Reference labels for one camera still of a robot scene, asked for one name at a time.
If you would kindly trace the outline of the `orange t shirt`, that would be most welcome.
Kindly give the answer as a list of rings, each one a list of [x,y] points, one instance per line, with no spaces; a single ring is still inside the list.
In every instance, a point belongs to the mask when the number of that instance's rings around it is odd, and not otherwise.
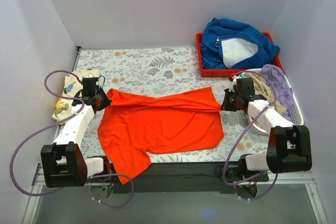
[[[150,153],[215,148],[224,137],[210,87],[159,98],[110,89],[107,96],[98,138],[123,185],[151,165]]]

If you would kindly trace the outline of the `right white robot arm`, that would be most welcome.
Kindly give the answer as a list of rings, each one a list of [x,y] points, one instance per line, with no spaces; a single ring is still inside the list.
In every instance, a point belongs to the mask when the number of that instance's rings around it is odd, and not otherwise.
[[[238,162],[226,161],[222,180],[230,185],[246,182],[266,172],[306,172],[312,168],[310,132],[281,116],[262,95],[257,95],[251,78],[233,77],[225,90],[223,111],[244,111],[268,134],[264,153],[245,154]]]

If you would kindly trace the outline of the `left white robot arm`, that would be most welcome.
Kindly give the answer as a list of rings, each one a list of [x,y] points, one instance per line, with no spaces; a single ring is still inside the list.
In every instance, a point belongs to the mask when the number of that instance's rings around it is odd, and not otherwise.
[[[72,103],[73,118],[68,120],[56,139],[41,149],[41,161],[46,186],[49,188],[83,186],[87,178],[95,176],[106,182],[112,170],[106,156],[84,158],[80,150],[84,134],[96,112],[108,107],[111,100],[99,84],[98,77],[85,77],[82,89],[75,98],[81,98],[85,107],[79,112],[81,102]]]

